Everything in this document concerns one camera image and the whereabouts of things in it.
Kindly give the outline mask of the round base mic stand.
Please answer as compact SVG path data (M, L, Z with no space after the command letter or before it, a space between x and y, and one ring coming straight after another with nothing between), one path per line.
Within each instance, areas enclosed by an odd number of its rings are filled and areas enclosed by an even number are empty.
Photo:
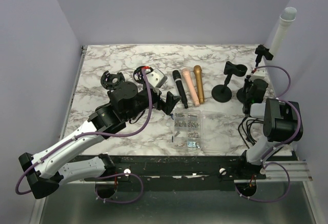
M272 60L273 59L273 55L269 52L269 48L266 48L264 45L259 45L256 49L255 49L255 54L257 55L256 60L255 60L255 68L259 66L260 62L262 61L262 58L264 57L265 59L268 60ZM237 91L236 97L237 99L242 103L242 90L243 87L240 88Z
M212 89L212 97L215 101L219 103L226 103L232 98L232 91L228 87L228 84L230 83L231 77L233 75L237 77L243 77L245 76L248 68L247 66L243 64L233 64L230 61L227 61L224 67L223 74L226 76L224 80L223 85L216 85Z

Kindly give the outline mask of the black microphone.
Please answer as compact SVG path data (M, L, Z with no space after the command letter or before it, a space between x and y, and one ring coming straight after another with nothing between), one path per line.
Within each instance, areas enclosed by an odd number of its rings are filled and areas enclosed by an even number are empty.
M179 92L179 95L181 96L181 102L182 102L184 108L187 109L188 108L188 100L187 100L187 96L185 93L185 89L182 84L180 72L178 70L173 70L172 76L173 76L174 82L176 84L177 90Z

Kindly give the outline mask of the pink microphone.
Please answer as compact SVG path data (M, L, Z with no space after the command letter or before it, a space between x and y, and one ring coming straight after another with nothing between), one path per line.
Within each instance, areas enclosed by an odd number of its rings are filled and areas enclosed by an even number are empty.
M192 82L192 79L191 79L190 71L187 68L183 68L182 69L182 75L185 79L185 82L187 83L188 88L189 88L190 95L191 95L191 98L193 100L194 106L196 106L196 107L200 106L199 98L198 98L198 95L197 95L196 90L194 88L194 85L193 85L193 82Z

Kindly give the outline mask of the gold microphone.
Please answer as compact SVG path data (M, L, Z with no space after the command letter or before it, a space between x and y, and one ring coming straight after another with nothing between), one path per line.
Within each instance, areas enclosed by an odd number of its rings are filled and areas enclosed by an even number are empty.
M193 69L195 78L196 78L196 85L197 85L197 93L200 104L204 104L204 91L203 91L203 83L202 83L202 68L200 65L195 65Z

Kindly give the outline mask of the white microphone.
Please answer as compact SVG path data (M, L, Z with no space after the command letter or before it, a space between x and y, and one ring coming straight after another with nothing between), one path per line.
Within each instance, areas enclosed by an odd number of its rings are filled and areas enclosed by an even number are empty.
M273 57L276 56L288 28L295 21L296 14L297 14L297 9L294 7L286 7L284 11L281 13L278 20L278 27L270 46L270 53L273 55Z

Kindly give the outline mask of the black tripod mic stand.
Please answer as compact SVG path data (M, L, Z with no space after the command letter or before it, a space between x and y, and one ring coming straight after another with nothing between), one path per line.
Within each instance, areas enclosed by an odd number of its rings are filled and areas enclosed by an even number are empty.
M139 83L139 84L142 84L143 85L143 88L146 89L146 83L145 83L145 78L144 78L144 74L146 75L147 72L150 72L152 71L153 68L149 67L149 66L139 66L133 73L133 78L134 80ZM159 89L153 89L151 88L151 86L149 85L150 89L152 89L153 91L155 91L157 94L159 94L161 91L160 91L160 88Z

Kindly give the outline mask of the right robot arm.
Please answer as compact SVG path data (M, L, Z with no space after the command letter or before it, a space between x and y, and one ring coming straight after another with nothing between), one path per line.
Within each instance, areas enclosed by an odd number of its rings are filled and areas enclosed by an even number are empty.
M251 80L248 75L243 88L237 92L237 98L243 102L245 116L263 121L263 135L251 148L243 152L243 162L236 165L236 174L243 179L253 175L254 168L262 166L284 145L299 141L303 136L299 103L275 98L263 100L268 86L265 80Z

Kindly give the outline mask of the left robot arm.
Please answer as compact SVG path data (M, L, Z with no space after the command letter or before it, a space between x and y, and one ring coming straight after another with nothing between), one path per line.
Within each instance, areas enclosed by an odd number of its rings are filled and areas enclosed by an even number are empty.
M154 109L170 115L180 96L161 92L145 81L138 90L132 82L105 84L109 103L98 107L74 132L53 146L35 154L24 153L18 160L23 170L15 186L17 195L32 193L41 199L54 193L59 186L84 179L113 177L114 165L107 154L74 161L89 147L110 137L125 138L141 133L148 125Z

